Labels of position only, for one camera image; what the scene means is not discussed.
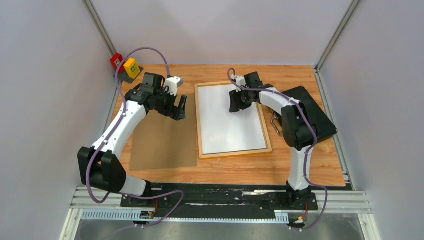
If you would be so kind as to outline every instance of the brown mat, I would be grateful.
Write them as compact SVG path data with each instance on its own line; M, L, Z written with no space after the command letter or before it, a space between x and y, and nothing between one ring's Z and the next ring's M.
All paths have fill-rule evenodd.
M186 96L185 119L175 121L151 110L135 128L130 170L197 166L195 96ZM180 98L181 95L177 97L176 105Z

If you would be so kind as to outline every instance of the wooden table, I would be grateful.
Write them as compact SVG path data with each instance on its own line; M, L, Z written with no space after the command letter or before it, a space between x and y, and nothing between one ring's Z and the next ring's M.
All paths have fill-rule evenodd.
M132 84L123 83L124 94L140 84L146 72L167 75L163 64L142 66L144 72ZM194 94L194 85L198 83L228 81L227 70L230 67L235 68L237 75L241 76L256 71L264 84L274 85L281 92L303 85L324 109L315 75L310 66L176 64L170 65L170 71L173 76L180 76L184 80L184 84L178 89L178 94L181 95ZM113 117L116 116L121 104L122 99L119 98ZM290 148L283 137L277 135L270 123L272 111L266 106L262 106L262 109L272 145L270 153L202 160L199 160L197 154L197 166L194 167L130 171L133 143L131 136L120 161L128 174L151 182L285 185L290 174ZM321 142L315 147L310 165L310 179L320 185L345 185L333 139Z

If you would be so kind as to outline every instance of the wall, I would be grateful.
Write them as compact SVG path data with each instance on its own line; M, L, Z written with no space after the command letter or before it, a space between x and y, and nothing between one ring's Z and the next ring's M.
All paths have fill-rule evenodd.
M424 234L423 8L364 0L322 70L349 172L384 240Z
M93 0L118 52L174 64L315 65L351 0ZM154 52L134 54L162 63Z
M56 240L77 152L106 123L110 55L80 0L0 4L0 239Z

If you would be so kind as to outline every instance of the yellow connector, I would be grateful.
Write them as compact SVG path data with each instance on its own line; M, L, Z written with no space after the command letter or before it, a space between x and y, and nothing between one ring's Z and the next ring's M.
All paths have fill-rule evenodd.
M125 68L128 76L132 79L136 79L136 77L141 73L139 65L134 58L128 59L123 67Z

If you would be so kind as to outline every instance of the framed whiteboard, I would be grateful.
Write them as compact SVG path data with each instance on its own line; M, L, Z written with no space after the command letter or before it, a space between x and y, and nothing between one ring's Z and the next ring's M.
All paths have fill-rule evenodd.
M272 152L259 104L230 113L229 92L235 89L228 81L194 86L200 159Z

